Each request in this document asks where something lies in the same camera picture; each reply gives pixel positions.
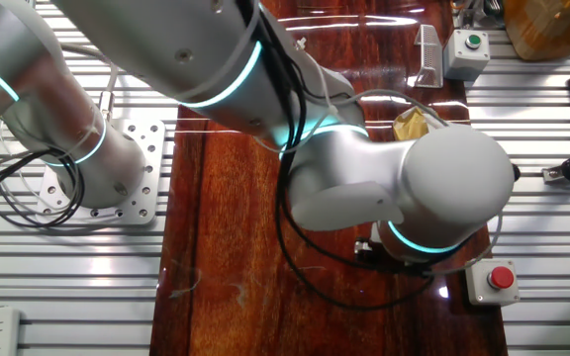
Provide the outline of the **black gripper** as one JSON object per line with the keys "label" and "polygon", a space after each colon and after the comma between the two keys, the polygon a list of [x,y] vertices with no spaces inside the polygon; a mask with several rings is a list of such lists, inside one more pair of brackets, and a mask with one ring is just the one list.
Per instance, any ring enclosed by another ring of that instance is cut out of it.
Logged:
{"label": "black gripper", "polygon": [[366,240],[366,246],[368,250],[364,254],[363,261],[377,271],[409,275],[421,275],[424,273],[425,268],[423,266],[392,257],[380,242],[368,239]]}

